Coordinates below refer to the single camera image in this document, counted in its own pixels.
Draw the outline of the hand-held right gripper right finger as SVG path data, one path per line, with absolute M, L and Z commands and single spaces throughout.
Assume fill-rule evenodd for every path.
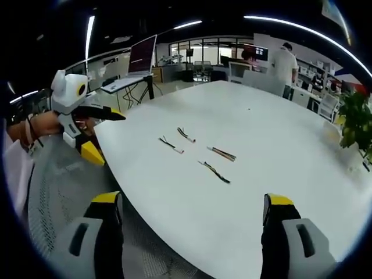
M 261 245 L 261 278 L 328 278 L 337 263 L 328 238 L 282 195 L 264 195 Z

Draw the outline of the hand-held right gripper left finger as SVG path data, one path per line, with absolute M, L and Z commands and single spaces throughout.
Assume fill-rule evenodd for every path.
M 123 278 L 119 191 L 96 196 L 82 217 L 56 237 L 53 268 L 59 278 Z

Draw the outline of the person's left hand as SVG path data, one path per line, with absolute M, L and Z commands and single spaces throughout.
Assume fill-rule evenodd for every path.
M 58 116 L 52 111 L 34 116 L 31 119 L 31 125 L 37 138 L 45 135 L 59 134 L 62 131 L 62 126 L 59 123 Z M 78 119 L 76 120 L 76 125 L 87 135 L 95 134 L 95 122 L 93 119 Z

